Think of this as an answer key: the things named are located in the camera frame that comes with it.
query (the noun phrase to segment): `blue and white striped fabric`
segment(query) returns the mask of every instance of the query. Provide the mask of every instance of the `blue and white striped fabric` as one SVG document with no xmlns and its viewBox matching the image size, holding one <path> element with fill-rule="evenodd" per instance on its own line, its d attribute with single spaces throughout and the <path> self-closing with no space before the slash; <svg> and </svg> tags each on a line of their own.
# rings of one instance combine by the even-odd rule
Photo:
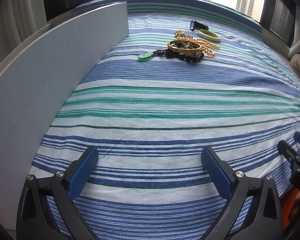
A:
<svg viewBox="0 0 300 240">
<path fill-rule="evenodd" d="M 279 194 L 290 186 L 276 146 L 285 139 L 300 153 L 300 83 L 260 40 L 197 18 L 222 38 L 215 57 L 138 61 L 166 48 L 176 30 L 196 35 L 192 19 L 130 14 L 130 36 L 82 80 L 35 156 L 30 173 L 46 177 L 98 147 L 98 165 L 74 203 L 101 240 L 199 239 L 225 204 L 202 168 L 206 145 L 234 170 L 272 174 Z"/>
</svg>

